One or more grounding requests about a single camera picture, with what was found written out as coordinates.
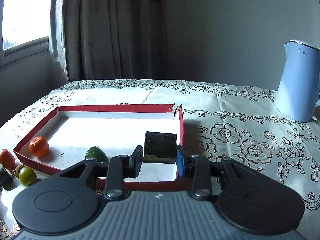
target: black circular pad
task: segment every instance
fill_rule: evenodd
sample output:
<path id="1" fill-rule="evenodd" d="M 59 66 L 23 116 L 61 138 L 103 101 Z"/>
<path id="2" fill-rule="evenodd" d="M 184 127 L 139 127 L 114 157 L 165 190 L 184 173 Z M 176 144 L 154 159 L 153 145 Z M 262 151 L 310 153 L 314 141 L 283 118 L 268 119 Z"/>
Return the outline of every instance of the black circular pad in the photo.
<path id="1" fill-rule="evenodd" d="M 98 209 L 95 192 L 72 178 L 38 182 L 20 192 L 12 203 L 12 213 L 22 229 L 49 235 L 75 231 Z"/>
<path id="2" fill-rule="evenodd" d="M 223 190 L 217 208 L 238 228 L 257 235 L 278 235 L 295 229 L 304 213 L 298 193 L 276 181 L 239 179 Z"/>
<path id="3" fill-rule="evenodd" d="M 60 190 L 51 190 L 36 197 L 35 205 L 45 212 L 59 212 L 72 204 L 72 197 Z"/>

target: midea logo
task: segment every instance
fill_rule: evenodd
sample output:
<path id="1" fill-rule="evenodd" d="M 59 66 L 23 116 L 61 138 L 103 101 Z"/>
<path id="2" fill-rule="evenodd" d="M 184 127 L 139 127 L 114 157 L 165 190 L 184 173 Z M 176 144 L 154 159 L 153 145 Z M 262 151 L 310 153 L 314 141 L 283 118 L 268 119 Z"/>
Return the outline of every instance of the midea logo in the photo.
<path id="1" fill-rule="evenodd" d="M 299 53 L 302 53 L 302 54 L 306 54 L 306 55 L 308 55 L 308 53 L 306 53 L 306 52 L 302 51 L 301 49 L 298 49 L 298 52 L 299 52 Z"/>

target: brown fruit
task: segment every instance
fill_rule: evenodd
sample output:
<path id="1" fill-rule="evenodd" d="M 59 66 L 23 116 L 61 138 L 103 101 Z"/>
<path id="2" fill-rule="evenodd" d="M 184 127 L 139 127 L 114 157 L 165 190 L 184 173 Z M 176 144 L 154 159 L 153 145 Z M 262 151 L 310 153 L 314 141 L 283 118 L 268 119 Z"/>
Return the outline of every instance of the brown fruit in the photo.
<path id="1" fill-rule="evenodd" d="M 49 144 L 43 136 L 34 137 L 29 144 L 30 153 L 37 158 L 45 156 L 49 151 Z"/>
<path id="2" fill-rule="evenodd" d="M 6 149 L 0 151 L 0 163 L 1 165 L 9 171 L 12 171 L 15 167 L 15 159 L 11 152 Z"/>
<path id="3" fill-rule="evenodd" d="M 19 179 L 19 173 L 20 173 L 20 170 L 22 168 L 24 168 L 25 166 L 23 164 L 20 164 L 18 165 L 15 169 L 14 169 L 14 175 L 16 176 L 17 179 Z"/>

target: window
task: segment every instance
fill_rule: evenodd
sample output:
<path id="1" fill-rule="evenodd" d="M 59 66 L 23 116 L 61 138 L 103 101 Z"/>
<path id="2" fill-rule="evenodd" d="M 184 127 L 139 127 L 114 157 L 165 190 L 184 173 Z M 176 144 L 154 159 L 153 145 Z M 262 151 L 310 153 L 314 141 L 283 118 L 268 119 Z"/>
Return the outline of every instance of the window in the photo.
<path id="1" fill-rule="evenodd" d="M 4 0 L 3 50 L 46 37 L 49 27 L 50 0 Z"/>

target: gray ribbed panel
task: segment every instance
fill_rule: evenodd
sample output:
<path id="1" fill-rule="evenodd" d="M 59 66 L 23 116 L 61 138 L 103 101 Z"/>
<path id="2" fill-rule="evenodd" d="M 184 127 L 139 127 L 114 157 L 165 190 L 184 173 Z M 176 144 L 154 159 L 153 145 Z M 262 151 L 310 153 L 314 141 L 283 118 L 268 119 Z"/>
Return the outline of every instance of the gray ribbed panel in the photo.
<path id="1" fill-rule="evenodd" d="M 36 236 L 21 232 L 16 240 L 303 240 L 297 232 L 256 236 L 231 226 L 209 202 L 187 192 L 134 191 L 120 202 L 110 202 L 100 216 L 81 230 L 64 236 Z"/>

